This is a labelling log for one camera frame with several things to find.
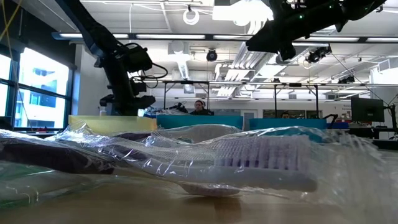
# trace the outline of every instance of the ceiling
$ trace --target ceiling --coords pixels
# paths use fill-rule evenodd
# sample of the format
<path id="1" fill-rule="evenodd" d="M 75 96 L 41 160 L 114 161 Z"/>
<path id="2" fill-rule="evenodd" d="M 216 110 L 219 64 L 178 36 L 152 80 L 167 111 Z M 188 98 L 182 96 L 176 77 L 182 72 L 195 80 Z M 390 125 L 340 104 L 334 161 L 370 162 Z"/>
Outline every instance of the ceiling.
<path id="1" fill-rule="evenodd" d="M 211 10 L 214 0 L 202 0 L 201 6 L 193 9 L 204 10 L 200 13 L 197 24 L 186 24 L 182 17 L 186 6 L 171 6 L 169 4 L 139 6 L 126 4 L 104 4 L 103 2 L 82 1 L 90 14 L 111 32 L 132 33 L 175 33 L 175 34 L 247 34 L 249 26 L 236 26 L 232 21 L 214 21 Z M 23 1 L 22 7 L 33 15 L 42 19 L 60 32 L 78 32 L 75 25 L 63 13 L 54 0 Z M 398 0 L 387 0 L 384 9 L 398 12 Z M 341 33 L 333 35 L 383 35 L 396 36 L 398 33 L 398 14 L 391 12 L 372 12 L 358 21 L 349 21 Z M 149 55 L 154 62 L 165 66 L 168 70 L 178 70 L 178 65 L 168 60 L 167 51 L 169 41 L 138 41 L 149 49 Z M 190 41 L 191 60 L 187 62 L 189 70 L 215 71 L 217 63 L 207 62 L 206 54 L 209 49 L 216 49 L 218 61 L 234 60 L 239 52 L 241 42 L 207 42 Z M 362 81 L 369 78 L 369 68 L 377 65 L 391 55 L 398 55 L 397 44 L 331 44 L 334 56 L 329 55 L 320 63 L 309 66 L 301 57 L 297 62 L 283 70 L 280 77 L 282 82 L 327 82 L 331 77 L 344 72 L 346 68 Z"/>

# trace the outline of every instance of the blue cubicle divider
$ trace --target blue cubicle divider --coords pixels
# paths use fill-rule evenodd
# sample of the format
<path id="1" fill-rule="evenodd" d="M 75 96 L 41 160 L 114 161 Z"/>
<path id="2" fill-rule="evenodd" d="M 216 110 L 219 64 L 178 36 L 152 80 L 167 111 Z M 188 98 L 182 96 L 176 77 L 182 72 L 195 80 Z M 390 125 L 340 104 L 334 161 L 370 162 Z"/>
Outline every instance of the blue cubicle divider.
<path id="1" fill-rule="evenodd" d="M 325 119 L 279 119 L 279 118 L 250 119 L 250 130 L 281 128 L 281 127 L 290 127 L 290 126 L 326 129 L 327 123 Z"/>
<path id="2" fill-rule="evenodd" d="M 156 117 L 158 126 L 164 129 L 179 128 L 196 124 L 224 124 L 243 128 L 242 116 L 190 116 L 190 115 L 159 115 Z"/>

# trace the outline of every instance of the person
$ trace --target person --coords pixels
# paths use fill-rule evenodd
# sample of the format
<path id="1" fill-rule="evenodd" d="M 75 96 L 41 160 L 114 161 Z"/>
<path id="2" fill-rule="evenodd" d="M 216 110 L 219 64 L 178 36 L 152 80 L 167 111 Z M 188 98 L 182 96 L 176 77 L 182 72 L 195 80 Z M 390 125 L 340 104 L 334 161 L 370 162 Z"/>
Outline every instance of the person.
<path id="1" fill-rule="evenodd" d="M 289 119 L 290 118 L 290 114 L 287 111 L 285 111 L 285 112 L 282 113 L 282 116 L 280 116 L 280 117 L 282 119 Z"/>
<path id="2" fill-rule="evenodd" d="M 195 102 L 195 110 L 192 111 L 190 114 L 191 115 L 213 115 L 213 113 L 210 110 L 205 109 L 205 102 L 202 100 L 197 100 Z"/>

